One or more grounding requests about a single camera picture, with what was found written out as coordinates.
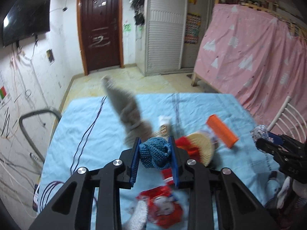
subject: red snack bag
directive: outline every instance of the red snack bag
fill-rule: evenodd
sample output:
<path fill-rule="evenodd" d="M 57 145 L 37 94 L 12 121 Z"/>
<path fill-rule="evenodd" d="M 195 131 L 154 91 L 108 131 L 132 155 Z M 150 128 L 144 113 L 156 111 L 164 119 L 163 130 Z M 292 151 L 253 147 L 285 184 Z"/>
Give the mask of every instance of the red snack bag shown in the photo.
<path fill-rule="evenodd" d="M 167 229 L 181 221 L 183 210 L 168 186 L 143 191 L 136 198 L 147 202 L 150 222 Z"/>

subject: metal screw cap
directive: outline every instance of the metal screw cap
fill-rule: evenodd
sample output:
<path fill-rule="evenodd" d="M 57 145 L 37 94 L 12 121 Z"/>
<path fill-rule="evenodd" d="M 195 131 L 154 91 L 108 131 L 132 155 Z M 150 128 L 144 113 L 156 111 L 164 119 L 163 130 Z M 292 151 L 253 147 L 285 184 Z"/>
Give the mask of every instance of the metal screw cap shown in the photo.
<path fill-rule="evenodd" d="M 194 159 L 189 159 L 189 160 L 187 160 L 187 164 L 188 165 L 195 165 L 196 161 Z"/>
<path fill-rule="evenodd" d="M 115 166 L 122 165 L 122 160 L 120 160 L 120 159 L 114 160 L 114 161 L 113 161 L 113 165 L 115 165 Z"/>
<path fill-rule="evenodd" d="M 223 169 L 222 169 L 222 172 L 223 172 L 223 174 L 225 174 L 225 175 L 230 175 L 230 174 L 231 174 L 231 170 L 228 169 L 228 168 L 223 168 Z"/>
<path fill-rule="evenodd" d="M 86 172 L 86 168 L 84 168 L 84 167 L 81 167 L 81 168 L 78 169 L 78 173 L 81 174 L 81 175 L 84 174 L 85 172 Z"/>

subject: white metal chair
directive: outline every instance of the white metal chair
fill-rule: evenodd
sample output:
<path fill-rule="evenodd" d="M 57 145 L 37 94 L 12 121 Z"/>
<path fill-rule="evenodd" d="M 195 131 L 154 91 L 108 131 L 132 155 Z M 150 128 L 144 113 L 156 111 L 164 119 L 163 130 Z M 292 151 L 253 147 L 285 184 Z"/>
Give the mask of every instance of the white metal chair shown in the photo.
<path fill-rule="evenodd" d="M 268 131 L 271 131 L 276 125 L 283 134 L 289 135 L 290 133 L 290 137 L 300 141 L 301 143 L 304 143 L 306 141 L 307 132 L 306 121 L 304 120 L 303 116 L 297 111 L 297 109 L 295 109 L 290 104 L 290 101 L 291 97 L 287 96 L 280 110 L 274 117 L 273 121 L 270 123 Z M 291 127 L 289 127 L 289 123 L 287 124 L 282 118 L 285 118 L 291 124 Z M 278 123 L 279 121 L 282 123 L 283 126 L 286 127 L 286 132 Z"/>

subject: white wardrobe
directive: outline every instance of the white wardrobe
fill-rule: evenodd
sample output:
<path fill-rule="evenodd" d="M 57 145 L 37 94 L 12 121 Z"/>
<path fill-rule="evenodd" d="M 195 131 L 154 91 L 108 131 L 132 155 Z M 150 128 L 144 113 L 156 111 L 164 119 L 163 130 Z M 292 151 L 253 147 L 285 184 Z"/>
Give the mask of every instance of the white wardrobe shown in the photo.
<path fill-rule="evenodd" d="M 192 70 L 199 44 L 207 29 L 213 0 L 197 0 L 197 6 L 188 0 L 146 0 L 145 26 L 142 43 L 137 42 L 136 62 L 145 75 L 174 73 Z M 202 16 L 199 43 L 184 44 L 187 13 Z"/>

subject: bed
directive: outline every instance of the bed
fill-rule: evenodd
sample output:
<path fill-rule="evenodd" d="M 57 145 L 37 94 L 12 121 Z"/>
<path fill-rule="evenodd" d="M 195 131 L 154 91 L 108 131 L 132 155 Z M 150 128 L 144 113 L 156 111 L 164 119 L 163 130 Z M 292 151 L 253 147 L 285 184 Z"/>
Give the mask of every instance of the bed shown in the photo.
<path fill-rule="evenodd" d="M 195 63 L 194 85 L 200 78 L 234 95 L 258 124 L 270 125 L 287 96 L 307 120 L 304 29 L 268 9 L 247 5 L 253 9 L 214 6 Z M 275 127 L 273 133 L 281 132 Z"/>
<path fill-rule="evenodd" d="M 136 99 L 142 117 L 151 121 L 155 131 L 158 130 L 160 115 L 171 116 L 175 138 L 206 129 L 207 118 L 217 114 L 240 140 L 231 149 L 220 142 L 213 158 L 215 168 L 217 170 L 223 167 L 231 168 L 263 205 L 281 187 L 284 175 L 277 172 L 274 179 L 269 179 L 271 172 L 278 170 L 278 164 L 272 156 L 256 149 L 250 135 L 255 122 L 232 95 L 142 94 L 137 95 Z M 102 168 L 117 159 L 126 149 L 123 144 L 124 128 L 108 99 L 104 101 L 101 113 L 95 121 L 102 101 L 102 97 L 74 100 L 63 114 L 48 149 L 41 175 L 39 211 L 44 208 L 61 184 L 68 180 L 73 170 L 78 167 L 87 167 L 89 170 Z M 85 133 L 94 121 L 92 130 Z M 47 193 L 43 196 L 43 191 L 49 184 L 52 184 L 53 190 L 50 195 Z M 134 188 L 120 191 L 122 222 L 129 219 L 128 209 L 140 192 L 160 185 L 165 185 L 160 171 L 145 169 L 140 163 Z M 180 190 L 174 191 L 174 194 L 184 209 L 184 216 L 182 222 L 172 226 L 171 229 L 184 230 L 187 229 L 188 195 Z M 96 213 L 95 206 L 93 203 L 93 215 Z M 92 217 L 91 229 L 95 229 L 95 217 Z M 148 223 L 147 229 L 159 228 Z"/>

